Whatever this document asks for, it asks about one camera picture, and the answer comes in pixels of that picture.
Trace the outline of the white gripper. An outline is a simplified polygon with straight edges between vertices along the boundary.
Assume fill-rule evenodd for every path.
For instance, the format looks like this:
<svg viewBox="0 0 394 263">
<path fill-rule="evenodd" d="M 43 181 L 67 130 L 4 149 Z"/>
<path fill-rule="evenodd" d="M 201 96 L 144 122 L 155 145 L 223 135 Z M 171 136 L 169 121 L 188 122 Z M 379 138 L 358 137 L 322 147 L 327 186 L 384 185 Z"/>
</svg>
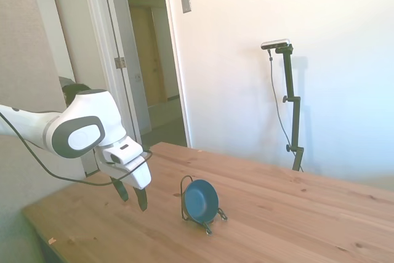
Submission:
<svg viewBox="0 0 394 263">
<path fill-rule="evenodd" d="M 99 169 L 111 177 L 111 182 L 123 201 L 128 200 L 128 192 L 122 183 L 134 188 L 139 207 L 145 211 L 148 207 L 145 187 L 151 182 L 147 165 L 149 154 L 141 148 L 96 148 Z"/>
</svg>

